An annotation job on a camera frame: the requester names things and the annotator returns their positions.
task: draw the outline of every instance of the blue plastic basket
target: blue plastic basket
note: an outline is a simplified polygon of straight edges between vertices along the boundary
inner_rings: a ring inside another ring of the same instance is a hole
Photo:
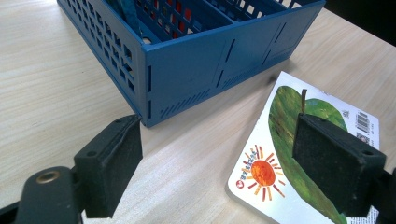
[[[150,127],[288,59],[325,1],[135,0],[141,34],[105,0],[58,3]]]

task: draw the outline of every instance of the barcode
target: barcode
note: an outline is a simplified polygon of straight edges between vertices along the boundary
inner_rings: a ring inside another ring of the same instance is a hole
[[[370,132],[370,120],[366,114],[361,112],[358,113],[356,116],[356,127],[365,133]]]

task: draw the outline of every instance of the children's book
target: children's book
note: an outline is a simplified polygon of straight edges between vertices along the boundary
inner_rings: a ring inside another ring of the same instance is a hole
[[[339,214],[304,170],[293,168],[303,90],[306,114],[327,119],[379,149],[377,118],[282,72],[228,180],[233,198],[278,223],[375,223],[373,207],[367,217]]]

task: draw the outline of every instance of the wooden table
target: wooden table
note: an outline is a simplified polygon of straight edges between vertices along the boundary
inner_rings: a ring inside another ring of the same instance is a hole
[[[0,10],[0,207],[24,181],[73,156],[112,120],[132,114],[56,1]],[[271,222],[231,199],[228,177],[286,71],[380,120],[386,170],[396,166],[396,48],[322,9],[289,60],[153,128],[114,218],[87,223]]]

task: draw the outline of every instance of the dark area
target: dark area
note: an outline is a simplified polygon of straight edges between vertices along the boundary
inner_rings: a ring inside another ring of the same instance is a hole
[[[325,8],[396,47],[396,0],[327,0]]]

